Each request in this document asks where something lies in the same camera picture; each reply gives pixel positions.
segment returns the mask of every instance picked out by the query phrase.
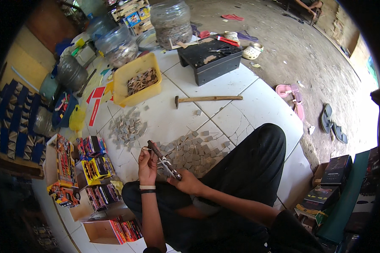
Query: black wristband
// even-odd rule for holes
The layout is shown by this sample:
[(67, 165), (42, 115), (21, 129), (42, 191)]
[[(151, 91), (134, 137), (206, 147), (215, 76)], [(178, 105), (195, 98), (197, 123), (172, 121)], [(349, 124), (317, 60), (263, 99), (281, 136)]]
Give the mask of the black wristband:
[(141, 194), (143, 194), (143, 193), (156, 193), (156, 190), (154, 190), (154, 189), (152, 189), (152, 190), (141, 190), (140, 192), (141, 192)]

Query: black pants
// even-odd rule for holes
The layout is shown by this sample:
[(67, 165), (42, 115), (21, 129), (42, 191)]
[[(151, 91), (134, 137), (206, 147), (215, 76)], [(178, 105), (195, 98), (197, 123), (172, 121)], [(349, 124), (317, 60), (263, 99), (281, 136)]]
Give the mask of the black pants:
[[(286, 137), (282, 129), (274, 124), (263, 124), (200, 180), (226, 194), (273, 206), (285, 154)], [(126, 183), (122, 197), (128, 208), (142, 220), (139, 182)], [(261, 240), (267, 240), (263, 226), (228, 209), (203, 220), (176, 214), (176, 209), (191, 205), (192, 200), (168, 183), (156, 183), (156, 198), (166, 243), (177, 251), (186, 252), (192, 245), (222, 239), (234, 232), (250, 236), (259, 234)], [(209, 200), (201, 201), (216, 205)]]

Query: pile of gray squares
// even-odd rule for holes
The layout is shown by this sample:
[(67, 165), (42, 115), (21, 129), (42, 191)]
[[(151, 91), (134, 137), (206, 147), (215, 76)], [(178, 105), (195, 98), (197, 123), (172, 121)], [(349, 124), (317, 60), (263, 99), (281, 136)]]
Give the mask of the pile of gray squares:
[(120, 115), (114, 122), (110, 122), (111, 134), (109, 134), (109, 139), (113, 138), (113, 143), (117, 149), (127, 146), (128, 152), (130, 152), (135, 141), (145, 134), (148, 123), (141, 122), (139, 119), (141, 112), (135, 112), (136, 109), (134, 106), (127, 114)]
[[(181, 136), (168, 145), (160, 144), (160, 142), (156, 144), (175, 169), (187, 169), (195, 176), (201, 177), (215, 164), (216, 157), (228, 154), (228, 152), (221, 152), (218, 148), (211, 150), (206, 144), (203, 145), (204, 141), (212, 140), (213, 137), (209, 135), (209, 131), (204, 131), (201, 135), (194, 131), (186, 136)], [(229, 141), (223, 143), (224, 147), (229, 145)]]

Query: hammer head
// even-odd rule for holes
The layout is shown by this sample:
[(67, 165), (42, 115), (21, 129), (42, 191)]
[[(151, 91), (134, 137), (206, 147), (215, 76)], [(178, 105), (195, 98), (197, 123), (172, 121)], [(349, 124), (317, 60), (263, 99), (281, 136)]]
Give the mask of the hammer head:
[(176, 109), (179, 108), (179, 96), (175, 97), (175, 104), (176, 104)]

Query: hand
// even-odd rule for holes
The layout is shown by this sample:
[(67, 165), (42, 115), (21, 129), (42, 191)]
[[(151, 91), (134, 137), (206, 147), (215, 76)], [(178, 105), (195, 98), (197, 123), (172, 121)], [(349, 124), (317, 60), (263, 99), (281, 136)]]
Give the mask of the hand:
[(141, 149), (138, 158), (138, 178), (140, 185), (155, 185), (157, 174), (157, 155), (146, 149)]
[(308, 12), (311, 13), (312, 19), (316, 17), (316, 13), (313, 10), (309, 10)]
[(175, 178), (169, 177), (167, 182), (174, 185), (178, 190), (189, 195), (202, 196), (208, 189), (208, 186), (204, 185), (190, 171), (177, 170), (177, 172), (182, 175), (182, 180), (177, 181)]

